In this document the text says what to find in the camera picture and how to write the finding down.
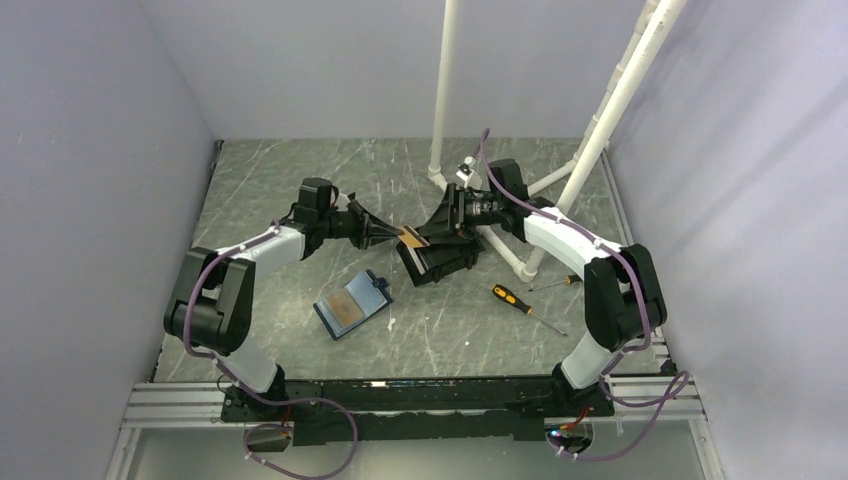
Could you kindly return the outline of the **blue card holder wallet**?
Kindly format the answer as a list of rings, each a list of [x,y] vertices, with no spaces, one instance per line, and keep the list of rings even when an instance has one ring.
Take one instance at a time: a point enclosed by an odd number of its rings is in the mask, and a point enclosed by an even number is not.
[[[389,282],[368,269],[313,304],[333,340],[339,340],[393,303]]]

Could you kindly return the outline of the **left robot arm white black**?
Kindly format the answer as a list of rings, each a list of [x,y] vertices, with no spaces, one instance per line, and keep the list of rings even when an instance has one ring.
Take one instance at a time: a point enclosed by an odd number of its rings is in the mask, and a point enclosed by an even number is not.
[[[401,233],[331,181],[306,178],[289,212],[262,233],[229,247],[193,247],[186,253],[165,308],[164,331],[188,355],[212,361],[248,395],[258,417],[275,419],[287,406],[286,379],[250,335],[256,283],[308,258],[326,240],[346,239],[365,250]]]

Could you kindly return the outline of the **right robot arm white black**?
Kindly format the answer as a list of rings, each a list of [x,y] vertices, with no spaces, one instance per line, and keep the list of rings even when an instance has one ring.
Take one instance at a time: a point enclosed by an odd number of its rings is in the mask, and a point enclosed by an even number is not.
[[[578,276],[584,291],[586,332],[552,372],[551,401],[574,415],[618,358],[650,344],[667,319],[651,254],[641,244],[622,246],[570,220],[551,202],[531,197],[518,163],[502,159],[484,167],[487,190],[447,184],[426,223],[416,228],[417,248],[397,252],[417,287],[472,268],[483,250],[480,228],[498,225],[538,247]]]

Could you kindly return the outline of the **black card storage box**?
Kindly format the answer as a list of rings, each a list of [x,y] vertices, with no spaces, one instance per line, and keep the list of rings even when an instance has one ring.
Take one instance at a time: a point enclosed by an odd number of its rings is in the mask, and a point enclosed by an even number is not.
[[[472,269],[485,250],[483,242],[466,244],[430,244],[429,247],[409,249],[399,240],[397,253],[415,287],[438,283],[460,270]]]

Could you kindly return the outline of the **orange black screwdriver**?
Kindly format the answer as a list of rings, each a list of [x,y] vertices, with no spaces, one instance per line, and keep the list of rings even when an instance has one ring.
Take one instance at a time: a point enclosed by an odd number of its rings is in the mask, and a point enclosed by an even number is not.
[[[518,310],[519,312],[521,312],[522,314],[524,314],[526,316],[530,316],[530,317],[537,319],[542,324],[551,328],[552,330],[554,330],[558,334],[560,334],[562,336],[567,336],[567,333],[564,330],[560,329],[559,327],[557,327],[553,323],[547,321],[546,319],[544,319],[541,316],[539,316],[538,314],[536,314],[533,311],[533,308],[529,304],[527,304],[526,302],[521,300],[514,292],[512,292],[510,289],[506,288],[505,286],[503,286],[501,284],[495,284],[492,287],[491,291],[492,291],[493,295],[498,300],[500,300],[501,302],[503,302],[507,305],[510,305],[512,308]]]

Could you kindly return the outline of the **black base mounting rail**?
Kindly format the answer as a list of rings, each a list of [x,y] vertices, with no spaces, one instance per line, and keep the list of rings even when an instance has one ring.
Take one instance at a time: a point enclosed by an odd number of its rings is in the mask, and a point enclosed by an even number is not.
[[[508,437],[536,441],[547,427],[579,416],[608,418],[614,406],[596,387],[570,393],[551,375],[289,380],[270,404],[230,386],[226,424],[287,423],[297,446],[361,441]]]

